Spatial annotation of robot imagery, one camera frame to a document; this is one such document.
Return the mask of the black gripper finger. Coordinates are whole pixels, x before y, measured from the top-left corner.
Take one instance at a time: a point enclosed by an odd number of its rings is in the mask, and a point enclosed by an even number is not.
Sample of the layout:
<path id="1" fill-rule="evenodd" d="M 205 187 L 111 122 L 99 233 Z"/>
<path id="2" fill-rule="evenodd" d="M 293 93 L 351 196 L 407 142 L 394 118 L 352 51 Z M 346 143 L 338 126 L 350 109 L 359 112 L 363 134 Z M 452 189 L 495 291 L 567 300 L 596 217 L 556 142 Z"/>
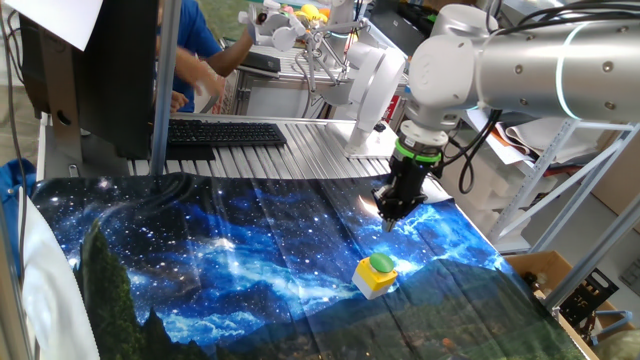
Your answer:
<path id="1" fill-rule="evenodd" d="M 399 200 L 396 205 L 395 220 L 399 221 L 410 215 L 417 207 L 427 200 L 426 196 L 416 196 L 411 200 Z"/>
<path id="2" fill-rule="evenodd" d="M 382 219 L 382 230 L 384 232 L 391 232 L 398 222 L 398 200 L 395 197 L 395 190 L 391 185 L 384 185 L 380 188 L 373 189 L 372 195 L 378 209 L 378 214 Z"/>

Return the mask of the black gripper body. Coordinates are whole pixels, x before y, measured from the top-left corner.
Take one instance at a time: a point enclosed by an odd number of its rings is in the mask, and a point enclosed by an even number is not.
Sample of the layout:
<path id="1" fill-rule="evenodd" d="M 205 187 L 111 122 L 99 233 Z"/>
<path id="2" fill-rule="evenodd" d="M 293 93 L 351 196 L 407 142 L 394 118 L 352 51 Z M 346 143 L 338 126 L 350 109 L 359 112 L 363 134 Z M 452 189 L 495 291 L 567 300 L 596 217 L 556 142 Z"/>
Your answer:
<path id="1" fill-rule="evenodd" d="M 432 162 L 422 162 L 411 157 L 399 159 L 392 156 L 389 165 L 391 170 L 387 179 L 389 188 L 385 191 L 387 200 L 426 201 L 428 199 L 428 195 L 423 191 L 423 183 L 434 167 Z"/>

